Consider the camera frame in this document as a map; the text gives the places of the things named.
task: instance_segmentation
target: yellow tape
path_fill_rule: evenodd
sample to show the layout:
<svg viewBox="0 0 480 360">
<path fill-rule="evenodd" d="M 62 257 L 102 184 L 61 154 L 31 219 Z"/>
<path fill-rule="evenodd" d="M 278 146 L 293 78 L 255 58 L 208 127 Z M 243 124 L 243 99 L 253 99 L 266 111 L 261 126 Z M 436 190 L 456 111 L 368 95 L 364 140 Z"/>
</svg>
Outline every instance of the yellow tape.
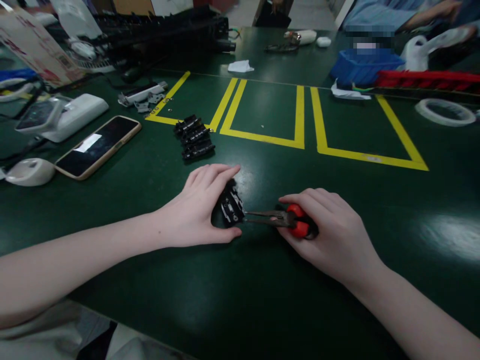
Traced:
<svg viewBox="0 0 480 360">
<path fill-rule="evenodd" d="M 382 95 L 376 95 L 376 99 L 378 100 L 378 103 L 380 104 L 381 108 L 383 109 L 383 112 L 385 113 L 386 117 L 390 121 L 391 125 L 395 129 L 396 134 L 400 138 L 401 143 L 405 147 L 406 152 L 410 156 L 410 158 L 417 163 L 421 163 L 425 165 L 424 160 L 422 159 L 422 156 L 418 152 L 417 148 L 415 147 L 414 143 L 410 139 L 410 136 L 407 134 L 405 131 L 404 127 L 400 123 L 399 118 L 397 115 L 395 115 L 394 111 L 390 107 L 389 103 L 387 100 Z"/>
<path fill-rule="evenodd" d="M 313 119 L 315 121 L 316 149 L 322 154 L 328 149 L 327 135 L 325 134 L 324 114 L 320 105 L 319 90 L 316 87 L 310 88 L 311 105 L 313 106 Z"/>
<path fill-rule="evenodd" d="M 218 105 L 218 108 L 215 111 L 215 115 L 213 116 L 213 119 L 211 120 L 210 125 L 208 125 L 208 127 L 212 129 L 212 131 L 214 132 L 217 131 L 217 127 L 219 126 L 220 121 L 222 120 L 222 116 L 224 115 L 225 109 L 227 108 L 230 98 L 234 93 L 235 85 L 237 85 L 237 80 L 238 80 L 237 78 L 232 78 L 230 80 L 230 83 L 226 88 L 225 94 L 223 94 L 223 97 L 221 98 L 220 105 Z"/>
<path fill-rule="evenodd" d="M 178 89 L 180 89 L 180 87 L 184 84 L 185 80 L 187 80 L 187 78 L 190 76 L 190 71 L 187 71 L 186 73 L 183 74 L 183 76 L 176 82 L 176 84 L 170 89 L 169 92 L 167 92 L 167 94 L 165 95 L 166 98 L 172 98 L 175 93 L 177 92 Z M 157 106 L 155 107 L 155 109 L 150 113 L 150 115 L 148 117 L 145 118 L 145 120 L 150 120 L 150 121 L 155 121 L 155 122 L 158 122 L 158 123 L 163 123 L 164 121 L 162 121 L 161 119 L 169 119 L 168 117 L 161 117 L 161 116 L 158 116 L 158 119 L 156 119 L 156 115 L 160 112 L 160 110 L 162 110 L 164 108 L 164 106 L 166 105 L 167 103 L 160 101 Z"/>
<path fill-rule="evenodd" d="M 417 148 L 415 148 L 415 145 L 413 144 L 409 135 L 407 134 L 404 127 L 400 123 L 398 117 L 395 115 L 392 108 L 390 107 L 390 105 L 388 104 L 388 102 L 385 100 L 383 96 L 381 95 L 377 96 L 378 102 L 380 103 L 380 106 L 385 112 L 386 117 L 390 121 L 391 125 L 393 126 L 393 129 L 395 130 L 396 134 L 400 138 L 400 141 L 402 142 L 403 146 L 405 147 L 408 155 L 411 157 L 412 160 L 398 159 L 394 157 L 349 151 L 349 150 L 341 150 L 341 149 L 328 147 L 327 135 L 325 132 L 324 116 L 322 113 L 322 106 L 320 103 L 319 90 L 316 87 L 311 87 L 310 94 L 311 94 L 311 103 L 313 107 L 313 120 L 315 122 L 316 145 L 317 145 L 317 151 L 320 154 L 336 156 L 336 157 L 352 159 L 352 160 L 360 160 L 360 161 L 365 161 L 370 163 L 391 165 L 391 166 L 407 168 L 407 169 L 429 171 L 429 168 L 423 161 L 422 157 L 417 151 Z"/>
<path fill-rule="evenodd" d="M 296 110 L 295 110 L 295 135 L 294 140 L 284 139 L 281 137 L 259 135 L 251 132 L 238 131 L 230 129 L 239 108 L 240 100 L 245 90 L 247 80 L 240 80 L 240 84 L 236 89 L 230 108 L 226 113 L 225 121 L 220 129 L 220 134 L 230 135 L 236 138 L 255 140 L 264 143 L 282 145 L 290 148 L 305 149 L 305 91 L 303 86 L 297 86 L 296 89 Z"/>
</svg>

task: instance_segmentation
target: cardboard box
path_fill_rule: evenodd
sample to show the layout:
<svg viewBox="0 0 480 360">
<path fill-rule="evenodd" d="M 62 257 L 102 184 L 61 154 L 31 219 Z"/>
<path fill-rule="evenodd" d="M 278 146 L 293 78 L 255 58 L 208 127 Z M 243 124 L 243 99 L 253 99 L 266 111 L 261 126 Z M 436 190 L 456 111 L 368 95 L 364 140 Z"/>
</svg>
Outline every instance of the cardboard box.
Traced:
<svg viewBox="0 0 480 360">
<path fill-rule="evenodd" d="M 0 0 L 0 40 L 46 83 L 57 88 L 84 76 L 32 15 Z"/>
</svg>

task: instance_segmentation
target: smartphone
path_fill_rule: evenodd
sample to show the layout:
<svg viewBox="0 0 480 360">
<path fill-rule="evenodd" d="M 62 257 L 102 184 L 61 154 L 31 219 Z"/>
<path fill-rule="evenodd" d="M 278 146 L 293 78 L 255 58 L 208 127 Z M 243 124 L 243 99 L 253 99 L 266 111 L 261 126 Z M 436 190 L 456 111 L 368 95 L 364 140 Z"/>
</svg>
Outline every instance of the smartphone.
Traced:
<svg viewBox="0 0 480 360">
<path fill-rule="evenodd" d="M 85 180 L 141 128 L 142 125 L 131 118 L 112 117 L 97 131 L 58 159 L 55 168 L 72 179 Z"/>
</svg>

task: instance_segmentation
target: floor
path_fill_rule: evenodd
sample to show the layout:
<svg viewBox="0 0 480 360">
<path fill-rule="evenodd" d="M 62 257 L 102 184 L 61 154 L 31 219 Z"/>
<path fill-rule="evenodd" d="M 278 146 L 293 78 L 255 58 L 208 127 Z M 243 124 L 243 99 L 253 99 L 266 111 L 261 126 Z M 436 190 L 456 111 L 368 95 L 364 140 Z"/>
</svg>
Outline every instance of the floor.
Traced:
<svg viewBox="0 0 480 360">
<path fill-rule="evenodd" d="M 252 26 L 259 0 L 239 0 L 229 10 L 229 23 L 234 27 Z M 291 29 L 336 30 L 334 16 L 325 0 L 295 0 L 289 14 Z"/>
</svg>

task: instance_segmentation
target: phone case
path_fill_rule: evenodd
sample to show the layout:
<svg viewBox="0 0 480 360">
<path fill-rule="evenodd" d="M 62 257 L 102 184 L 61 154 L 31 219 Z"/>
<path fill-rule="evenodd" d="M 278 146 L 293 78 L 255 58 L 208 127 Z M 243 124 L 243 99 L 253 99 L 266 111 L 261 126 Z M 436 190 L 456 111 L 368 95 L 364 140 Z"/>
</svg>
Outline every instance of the phone case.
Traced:
<svg viewBox="0 0 480 360">
<path fill-rule="evenodd" d="M 127 133 L 124 137 L 122 137 L 116 144 L 115 146 L 113 146 L 110 150 L 108 150 L 101 158 L 99 158 L 97 161 L 95 161 L 92 166 L 90 166 L 87 170 L 85 170 L 85 172 L 80 175 L 80 176 L 75 176 L 75 175 L 72 175 L 71 173 L 69 173 L 68 171 L 65 171 L 64 169 L 62 169 L 61 167 L 58 167 L 57 166 L 57 163 L 63 159 L 65 156 L 67 156 L 71 151 L 73 151 L 74 149 L 78 148 L 80 146 L 81 143 L 83 143 L 85 141 L 85 139 L 87 139 L 89 136 L 91 136 L 92 134 L 95 134 L 97 131 L 99 131 L 101 128 L 103 128 L 104 126 L 106 126 L 109 122 L 111 122 L 113 119 L 117 118 L 117 117 L 122 117 L 122 118 L 125 118 L 125 119 L 128 119 L 128 120 L 131 120 L 135 123 L 137 123 L 137 125 L 129 132 Z M 87 137 L 85 137 L 85 139 L 83 139 L 82 141 L 80 141 L 77 145 L 75 145 L 74 147 L 72 147 L 69 151 L 67 151 L 61 158 L 59 158 L 56 162 L 55 162 L 55 169 L 57 169 L 60 173 L 62 173 L 63 175 L 66 175 L 68 176 L 69 178 L 72 178 L 72 179 L 75 179 L 75 180 L 78 180 L 78 181 L 82 181 L 82 180 L 85 180 L 87 179 L 88 177 L 90 177 L 95 171 L 97 171 L 97 169 L 99 167 L 101 167 L 108 159 L 110 159 L 113 154 L 115 154 L 123 145 L 125 145 L 136 133 L 138 133 L 140 131 L 140 129 L 142 128 L 142 124 L 140 124 L 137 120 L 134 120 L 132 118 L 129 118 L 129 117 L 126 117 L 126 116 L 122 116 L 122 115 L 115 115 L 114 117 L 112 117 L 110 120 L 108 120 L 106 123 L 104 123 L 102 126 L 100 126 L 97 130 L 95 130 L 94 132 L 92 132 L 90 135 L 88 135 Z"/>
</svg>

